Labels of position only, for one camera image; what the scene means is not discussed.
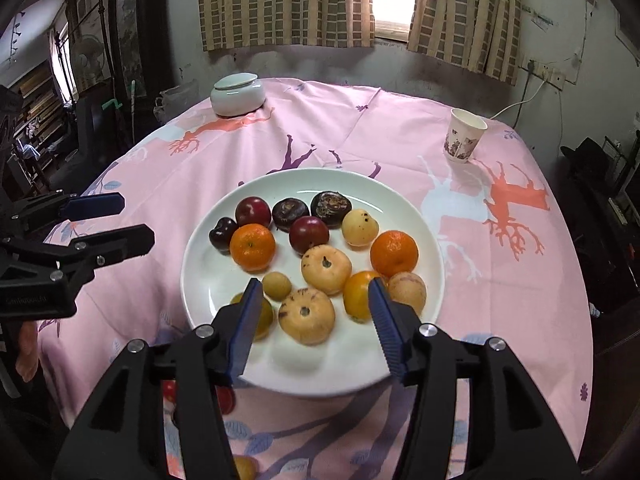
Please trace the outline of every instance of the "white plate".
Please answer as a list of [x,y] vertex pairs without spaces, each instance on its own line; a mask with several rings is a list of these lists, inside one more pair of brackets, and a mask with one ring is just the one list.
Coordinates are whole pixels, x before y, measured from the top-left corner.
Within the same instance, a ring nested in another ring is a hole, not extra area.
[[[304,168],[280,171],[248,182],[220,200],[202,219],[187,244],[180,272],[182,301],[192,327],[210,323],[217,310],[242,292],[252,276],[209,243],[209,231],[218,219],[233,218],[238,202],[248,196],[259,196],[271,207],[288,197],[299,198],[309,205],[318,192],[325,190],[342,193],[351,200],[354,209],[366,209],[380,224],[380,232],[396,229],[415,239],[420,257],[414,272],[424,280],[428,291],[422,320],[436,321],[444,291],[444,265],[436,238],[420,212],[401,195],[372,178],[347,171]],[[300,257],[290,247],[289,235],[277,231],[273,225],[271,231],[277,249],[268,270],[279,270],[289,276],[294,288],[304,287]],[[369,248],[361,251],[348,248],[340,229],[331,230],[329,243],[347,254],[353,272],[371,269]],[[302,346],[285,334],[276,321],[271,334],[252,346],[243,379],[284,394],[326,397],[354,392],[387,377],[389,371],[373,323],[351,321],[341,296],[332,301],[335,328],[325,343]]]

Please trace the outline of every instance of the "electrical outlet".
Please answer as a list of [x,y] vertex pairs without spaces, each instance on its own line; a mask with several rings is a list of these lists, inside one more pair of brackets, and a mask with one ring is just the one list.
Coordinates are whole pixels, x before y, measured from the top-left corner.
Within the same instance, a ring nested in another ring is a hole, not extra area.
[[551,86],[555,86],[559,90],[564,89],[564,83],[566,82],[566,76],[558,69],[549,65],[534,61],[533,75],[547,81]]
[[551,65],[546,65],[530,58],[527,54],[522,56],[520,66],[529,71],[529,61],[533,62],[533,75],[547,81],[551,86],[555,86],[558,90],[564,90],[564,83],[566,82],[566,74],[559,68],[554,68]]

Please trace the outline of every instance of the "white deer print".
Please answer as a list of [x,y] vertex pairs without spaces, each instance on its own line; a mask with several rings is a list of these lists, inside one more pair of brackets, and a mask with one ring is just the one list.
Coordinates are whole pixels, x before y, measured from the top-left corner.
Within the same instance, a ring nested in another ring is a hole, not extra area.
[[447,276],[450,276],[451,271],[454,269],[454,264],[449,257],[449,249],[453,248],[458,251],[469,267],[469,274],[466,280],[477,283],[478,277],[482,276],[478,267],[468,254],[466,254],[464,247],[452,242],[445,235],[440,234],[440,227],[442,225],[442,218],[445,216],[466,218],[480,223],[486,222],[490,218],[490,214],[484,200],[489,198],[491,188],[482,181],[482,170],[480,168],[473,164],[466,164],[465,166],[457,164],[456,166],[458,166],[458,168],[456,168],[456,173],[459,174],[456,176],[456,180],[460,180],[460,174],[467,175],[479,183],[480,191],[476,195],[468,195],[452,190],[451,184],[453,180],[449,163],[447,163],[448,175],[446,179],[441,182],[430,170],[424,158],[420,155],[418,158],[420,158],[424,164],[427,174],[431,177],[435,186],[434,189],[427,193],[422,201],[422,216],[431,231],[436,235],[440,250],[442,251],[442,257],[444,258]]

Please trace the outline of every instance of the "pink tablecloth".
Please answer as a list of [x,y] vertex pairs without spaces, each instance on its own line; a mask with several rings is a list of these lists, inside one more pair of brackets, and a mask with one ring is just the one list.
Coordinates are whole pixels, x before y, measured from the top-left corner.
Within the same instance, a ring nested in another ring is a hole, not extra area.
[[[455,338],[507,339],[548,400],[577,455],[589,412],[591,326],[566,225],[533,157],[496,121],[470,164],[445,159],[450,108],[375,88],[293,79],[264,82],[263,108],[217,118],[208,100],[147,137],[87,190],[118,190],[117,217],[67,222],[54,243],[139,223],[156,232],[148,256],[96,273],[78,314],[41,322],[49,386],[68,423],[110,361],[132,338],[162,343],[187,330],[178,277],[200,218],[252,178],[290,168],[343,168],[375,178],[421,209],[447,267],[438,324]],[[350,397],[303,400],[258,388],[236,391],[225,417],[236,454],[261,478],[388,479],[414,392],[391,380]],[[461,388],[451,473],[463,465],[468,392]],[[166,439],[180,474],[178,438]]]

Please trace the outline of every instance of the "paper cup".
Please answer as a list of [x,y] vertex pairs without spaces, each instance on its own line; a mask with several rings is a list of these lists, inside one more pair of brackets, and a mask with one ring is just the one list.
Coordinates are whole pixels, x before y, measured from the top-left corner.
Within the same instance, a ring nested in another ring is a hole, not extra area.
[[477,115],[453,108],[444,140],[445,155],[457,162],[468,161],[486,129],[486,123]]

